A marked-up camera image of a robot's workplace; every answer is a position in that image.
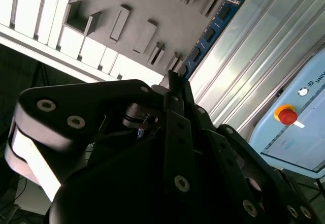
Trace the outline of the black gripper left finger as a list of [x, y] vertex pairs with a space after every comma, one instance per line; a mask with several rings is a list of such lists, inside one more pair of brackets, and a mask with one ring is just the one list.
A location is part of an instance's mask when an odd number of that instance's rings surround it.
[[141, 80], [122, 80], [23, 91], [7, 144], [8, 164], [54, 201], [75, 173], [141, 140], [166, 141], [180, 132], [192, 145], [181, 92], [186, 81], [174, 72], [167, 80], [168, 88], [157, 89]]

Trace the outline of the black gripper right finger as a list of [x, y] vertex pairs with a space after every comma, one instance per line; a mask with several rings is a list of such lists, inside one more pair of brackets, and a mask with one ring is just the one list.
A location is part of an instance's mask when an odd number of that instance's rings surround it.
[[191, 120], [194, 146], [203, 153], [204, 169], [215, 171], [212, 185], [227, 200], [225, 220], [314, 220], [309, 203], [280, 171], [230, 126], [215, 127], [194, 103], [190, 83], [182, 83], [185, 114]]

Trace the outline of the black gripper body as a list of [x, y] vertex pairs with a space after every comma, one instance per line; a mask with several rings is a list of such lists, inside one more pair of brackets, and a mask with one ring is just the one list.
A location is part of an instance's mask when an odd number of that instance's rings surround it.
[[49, 223], [286, 223], [225, 220], [227, 200], [212, 185], [203, 153], [180, 132], [141, 140], [71, 176], [59, 189]]

